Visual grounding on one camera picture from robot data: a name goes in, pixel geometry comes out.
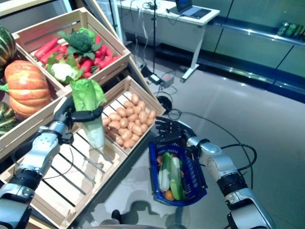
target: green vegetable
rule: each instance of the green vegetable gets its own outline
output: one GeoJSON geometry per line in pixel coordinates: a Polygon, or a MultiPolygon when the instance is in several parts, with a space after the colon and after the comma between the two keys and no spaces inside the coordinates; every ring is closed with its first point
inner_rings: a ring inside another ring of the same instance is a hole
{"type": "Polygon", "coordinates": [[[68,55],[66,60],[61,58],[59,61],[56,59],[56,55],[50,56],[47,62],[47,71],[65,84],[78,80],[83,74],[83,69],[78,69],[72,54],[68,55]]]}
{"type": "Polygon", "coordinates": [[[92,39],[92,42],[95,43],[95,33],[91,30],[88,30],[87,28],[85,27],[81,27],[79,30],[78,30],[78,33],[87,33],[88,36],[92,39]]]}
{"type": "Polygon", "coordinates": [[[171,159],[172,155],[166,152],[163,156],[163,163],[158,174],[158,182],[160,190],[166,192],[170,188],[171,180],[171,159]]]}
{"type": "Polygon", "coordinates": [[[94,52],[99,50],[102,45],[102,43],[94,44],[95,34],[83,27],[79,32],[75,32],[72,29],[71,34],[67,34],[64,31],[60,31],[58,34],[70,44],[67,49],[69,54],[78,53],[81,57],[87,56],[92,60],[95,59],[94,52]]]}
{"type": "Polygon", "coordinates": [[[16,50],[13,36],[7,29],[0,26],[0,73],[3,73],[5,65],[13,59],[16,50]]]}
{"type": "Polygon", "coordinates": [[[184,198],[179,159],[177,157],[173,157],[172,160],[171,160],[171,184],[170,184],[170,187],[171,187],[171,191],[173,193],[174,199],[182,200],[184,198]]]}
{"type": "Polygon", "coordinates": [[[6,134],[17,124],[13,109],[5,102],[0,102],[0,136],[6,134]]]}
{"type": "MultiPolygon", "coordinates": [[[[94,80],[80,79],[71,82],[72,96],[76,111],[93,111],[107,101],[101,86],[94,80]]],[[[104,146],[102,119],[82,123],[83,129],[93,148],[104,146]]]]}

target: pumpkin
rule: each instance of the pumpkin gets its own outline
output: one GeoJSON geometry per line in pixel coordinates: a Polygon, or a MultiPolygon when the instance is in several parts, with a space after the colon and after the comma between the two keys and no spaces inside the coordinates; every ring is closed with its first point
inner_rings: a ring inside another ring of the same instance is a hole
{"type": "Polygon", "coordinates": [[[16,43],[11,33],[0,26],[0,72],[13,59],[16,53],[16,43]]]}
{"type": "Polygon", "coordinates": [[[14,61],[4,71],[10,106],[21,117],[30,117],[51,101],[46,78],[28,61],[14,61]]]}

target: white desk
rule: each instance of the white desk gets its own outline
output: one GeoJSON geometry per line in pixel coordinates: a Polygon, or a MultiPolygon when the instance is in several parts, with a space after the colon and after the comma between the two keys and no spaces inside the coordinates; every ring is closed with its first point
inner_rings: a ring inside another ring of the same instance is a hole
{"type": "MultiPolygon", "coordinates": [[[[119,16],[121,18],[122,29],[126,32],[144,36],[142,28],[143,16],[145,30],[150,39],[153,38],[153,10],[144,9],[143,4],[153,2],[149,0],[125,0],[118,2],[119,16]]],[[[174,13],[167,13],[166,9],[176,6],[173,1],[157,0],[158,9],[156,11],[156,41],[165,43],[180,49],[193,52],[193,59],[190,68],[181,78],[181,82],[185,80],[199,66],[197,59],[202,45],[205,27],[207,23],[219,14],[219,10],[211,10],[207,15],[200,19],[189,17],[181,17],[174,13]]]]}

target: potato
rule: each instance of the potato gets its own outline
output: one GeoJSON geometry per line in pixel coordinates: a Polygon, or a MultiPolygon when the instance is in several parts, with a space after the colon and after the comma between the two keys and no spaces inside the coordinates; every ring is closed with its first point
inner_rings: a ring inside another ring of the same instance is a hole
{"type": "Polygon", "coordinates": [[[146,124],[147,124],[148,126],[150,126],[150,125],[153,124],[153,123],[154,123],[154,120],[153,120],[152,118],[147,119],[146,124]]]}
{"type": "Polygon", "coordinates": [[[145,111],[141,111],[139,113],[139,120],[142,124],[145,124],[147,122],[147,117],[148,117],[148,114],[145,111]]]}
{"type": "Polygon", "coordinates": [[[124,140],[123,140],[120,136],[117,136],[117,137],[116,137],[115,142],[116,142],[119,146],[122,146],[122,145],[124,144],[124,140]]]}
{"type": "Polygon", "coordinates": [[[104,133],[105,133],[105,134],[108,133],[109,128],[108,128],[107,126],[103,126],[103,129],[104,129],[104,133]]]}
{"type": "Polygon", "coordinates": [[[111,113],[111,114],[109,115],[109,118],[110,118],[112,121],[120,121],[120,120],[121,120],[121,117],[120,117],[117,113],[115,113],[115,112],[111,113]]]}
{"type": "Polygon", "coordinates": [[[142,131],[141,127],[139,125],[136,125],[136,124],[132,126],[132,132],[134,134],[136,134],[137,136],[141,136],[143,134],[143,131],[142,131]]]}
{"type": "Polygon", "coordinates": [[[118,130],[118,134],[120,136],[122,136],[125,133],[126,130],[127,130],[126,128],[121,128],[121,129],[118,130]]]}
{"type": "Polygon", "coordinates": [[[145,133],[146,130],[148,129],[147,124],[142,124],[140,127],[141,127],[143,133],[145,133]]]}
{"type": "Polygon", "coordinates": [[[118,109],[116,109],[116,113],[122,118],[127,116],[125,108],[122,108],[122,107],[119,107],[118,109]]]}
{"type": "Polygon", "coordinates": [[[132,147],[134,146],[134,144],[135,144],[135,141],[134,141],[134,140],[132,140],[132,139],[127,139],[126,141],[124,141],[123,146],[124,146],[125,148],[132,148],[132,147]]]}
{"type": "Polygon", "coordinates": [[[139,119],[135,120],[134,123],[135,123],[136,125],[141,125],[141,122],[140,122],[139,119]]]}
{"type": "Polygon", "coordinates": [[[141,108],[142,111],[145,111],[146,103],[144,101],[139,101],[138,106],[141,108]]]}
{"type": "Polygon", "coordinates": [[[133,93],[132,94],[132,103],[134,105],[138,105],[138,102],[139,102],[139,96],[136,93],[133,93]]]}
{"type": "Polygon", "coordinates": [[[118,121],[112,121],[111,123],[109,123],[108,125],[109,127],[113,127],[115,129],[120,129],[121,128],[121,124],[118,121]]]}
{"type": "Polygon", "coordinates": [[[134,125],[134,122],[129,122],[127,129],[132,130],[133,125],[134,125]]]}
{"type": "Polygon", "coordinates": [[[127,108],[126,109],[126,115],[131,116],[132,114],[134,114],[134,109],[133,108],[127,108]]]}
{"type": "Polygon", "coordinates": [[[156,117],[156,111],[155,110],[151,110],[148,114],[148,117],[151,119],[154,119],[156,117]]]}
{"type": "Polygon", "coordinates": [[[140,106],[135,106],[135,107],[134,107],[134,113],[137,114],[137,115],[141,112],[141,110],[142,110],[142,109],[141,109],[140,106]]]}
{"type": "Polygon", "coordinates": [[[130,130],[126,130],[122,135],[122,139],[126,141],[127,139],[130,139],[132,137],[132,132],[130,130]]]}
{"type": "Polygon", "coordinates": [[[137,119],[138,119],[138,115],[137,114],[132,114],[131,116],[128,117],[128,121],[129,122],[134,122],[137,119]]]}
{"type": "Polygon", "coordinates": [[[128,122],[129,122],[129,121],[128,121],[127,118],[122,118],[122,119],[120,120],[121,128],[127,128],[128,122]]]}
{"type": "Polygon", "coordinates": [[[127,100],[127,101],[124,102],[124,107],[126,107],[126,108],[133,108],[134,105],[133,105],[132,102],[127,100]]]}
{"type": "Polygon", "coordinates": [[[111,119],[110,118],[103,118],[102,122],[103,122],[103,126],[107,126],[111,122],[111,119]]]}

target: cucumber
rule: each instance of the cucumber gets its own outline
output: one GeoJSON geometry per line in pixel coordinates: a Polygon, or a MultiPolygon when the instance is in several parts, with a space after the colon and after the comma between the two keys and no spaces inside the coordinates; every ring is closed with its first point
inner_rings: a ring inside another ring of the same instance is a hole
{"type": "Polygon", "coordinates": [[[184,198],[182,181],[181,181],[181,171],[179,158],[173,157],[171,160],[171,182],[170,182],[171,191],[173,197],[176,200],[182,200],[184,198]]]}

